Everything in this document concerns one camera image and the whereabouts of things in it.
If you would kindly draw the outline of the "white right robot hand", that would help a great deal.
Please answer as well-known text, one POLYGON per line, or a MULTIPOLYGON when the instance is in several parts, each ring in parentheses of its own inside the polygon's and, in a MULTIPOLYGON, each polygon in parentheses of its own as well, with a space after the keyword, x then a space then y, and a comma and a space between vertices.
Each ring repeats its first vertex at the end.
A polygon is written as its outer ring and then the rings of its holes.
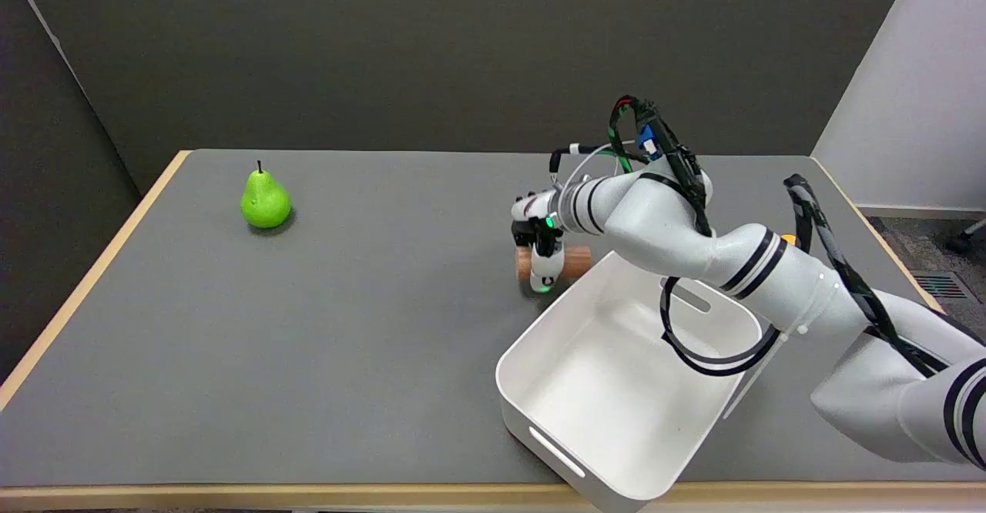
POLYGON ((558 217, 561 187, 515 198, 511 236, 529 252, 528 281, 533 292, 546 294, 561 280, 565 265, 563 225, 558 217))

